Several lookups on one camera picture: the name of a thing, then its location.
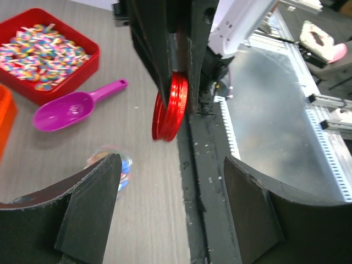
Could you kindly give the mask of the purple plastic scoop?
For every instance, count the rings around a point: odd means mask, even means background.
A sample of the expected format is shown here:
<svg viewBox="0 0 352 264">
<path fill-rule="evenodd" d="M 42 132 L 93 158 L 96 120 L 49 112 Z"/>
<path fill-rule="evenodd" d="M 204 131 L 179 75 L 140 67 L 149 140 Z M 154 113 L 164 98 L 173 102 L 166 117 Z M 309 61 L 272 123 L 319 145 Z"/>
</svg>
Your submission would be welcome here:
<svg viewBox="0 0 352 264">
<path fill-rule="evenodd" d="M 96 103 L 124 91 L 128 81 L 119 79 L 92 92 L 72 92 L 42 105 L 34 114 L 33 126 L 43 132 L 57 131 L 88 118 Z"/>
</svg>

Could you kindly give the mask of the orange candy box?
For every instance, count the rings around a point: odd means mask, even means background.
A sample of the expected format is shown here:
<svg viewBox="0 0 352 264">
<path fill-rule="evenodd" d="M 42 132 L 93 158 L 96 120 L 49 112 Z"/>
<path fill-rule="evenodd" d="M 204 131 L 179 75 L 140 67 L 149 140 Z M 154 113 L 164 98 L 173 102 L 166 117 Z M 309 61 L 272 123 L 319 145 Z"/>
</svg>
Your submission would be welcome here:
<svg viewBox="0 0 352 264">
<path fill-rule="evenodd" d="M 10 89 L 1 84 L 1 110 L 0 110 L 0 122 L 1 122 L 1 139 L 0 139 L 0 158 L 4 154 L 4 150 L 17 115 L 17 107 L 14 102 Z"/>
</svg>

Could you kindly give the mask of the red jar lid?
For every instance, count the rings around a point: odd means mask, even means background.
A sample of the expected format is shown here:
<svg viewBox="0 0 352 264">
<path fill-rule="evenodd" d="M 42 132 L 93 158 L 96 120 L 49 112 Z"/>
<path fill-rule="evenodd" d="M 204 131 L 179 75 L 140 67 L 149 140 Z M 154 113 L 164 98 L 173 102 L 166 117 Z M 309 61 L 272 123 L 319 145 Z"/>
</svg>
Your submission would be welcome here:
<svg viewBox="0 0 352 264">
<path fill-rule="evenodd" d="M 174 72 L 167 107 L 163 105 L 160 93 L 157 94 L 152 119 L 154 140 L 170 142 L 177 135 L 186 110 L 188 88 L 186 77 L 179 72 Z"/>
</svg>

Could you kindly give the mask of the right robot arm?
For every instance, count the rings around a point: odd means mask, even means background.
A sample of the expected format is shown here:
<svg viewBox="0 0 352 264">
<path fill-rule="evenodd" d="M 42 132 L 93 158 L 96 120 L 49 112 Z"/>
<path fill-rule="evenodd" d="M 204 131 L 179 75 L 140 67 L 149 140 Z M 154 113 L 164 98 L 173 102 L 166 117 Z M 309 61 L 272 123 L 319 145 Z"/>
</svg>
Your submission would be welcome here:
<svg viewBox="0 0 352 264">
<path fill-rule="evenodd" d="M 188 80 L 188 107 L 223 78 L 240 43 L 261 24 L 274 1 L 127 1 L 134 48 L 163 103 L 173 72 Z"/>
</svg>

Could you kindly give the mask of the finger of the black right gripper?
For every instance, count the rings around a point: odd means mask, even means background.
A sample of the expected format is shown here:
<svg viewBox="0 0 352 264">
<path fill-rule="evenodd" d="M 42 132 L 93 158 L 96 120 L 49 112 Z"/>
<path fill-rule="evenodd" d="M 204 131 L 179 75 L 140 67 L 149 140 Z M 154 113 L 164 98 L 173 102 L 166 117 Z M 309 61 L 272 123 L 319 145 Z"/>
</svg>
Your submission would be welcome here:
<svg viewBox="0 0 352 264">
<path fill-rule="evenodd" d="M 189 111 L 196 113 L 201 95 L 210 88 L 210 79 L 202 72 L 208 37 L 218 1 L 190 1 L 188 17 Z"/>
<path fill-rule="evenodd" d="M 179 69 L 178 1 L 127 1 L 134 47 L 168 105 L 171 77 Z"/>
</svg>

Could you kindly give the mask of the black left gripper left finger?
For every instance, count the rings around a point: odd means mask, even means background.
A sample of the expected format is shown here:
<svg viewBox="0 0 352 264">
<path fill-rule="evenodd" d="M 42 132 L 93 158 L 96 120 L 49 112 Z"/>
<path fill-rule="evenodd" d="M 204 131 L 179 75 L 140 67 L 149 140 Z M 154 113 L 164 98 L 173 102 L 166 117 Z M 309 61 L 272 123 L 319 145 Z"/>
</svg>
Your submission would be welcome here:
<svg viewBox="0 0 352 264">
<path fill-rule="evenodd" d="M 1 204 L 1 263 L 102 263 L 122 160 L 111 154 Z"/>
</svg>

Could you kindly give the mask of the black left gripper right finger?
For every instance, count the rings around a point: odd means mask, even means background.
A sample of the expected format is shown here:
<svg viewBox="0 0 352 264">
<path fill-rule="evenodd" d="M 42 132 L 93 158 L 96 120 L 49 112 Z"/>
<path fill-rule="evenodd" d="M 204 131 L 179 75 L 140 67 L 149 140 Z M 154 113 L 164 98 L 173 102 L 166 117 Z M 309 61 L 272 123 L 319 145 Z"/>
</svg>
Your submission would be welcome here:
<svg viewBox="0 0 352 264">
<path fill-rule="evenodd" d="M 351 204 L 226 157 L 224 181 L 243 263 L 351 263 Z"/>
</svg>

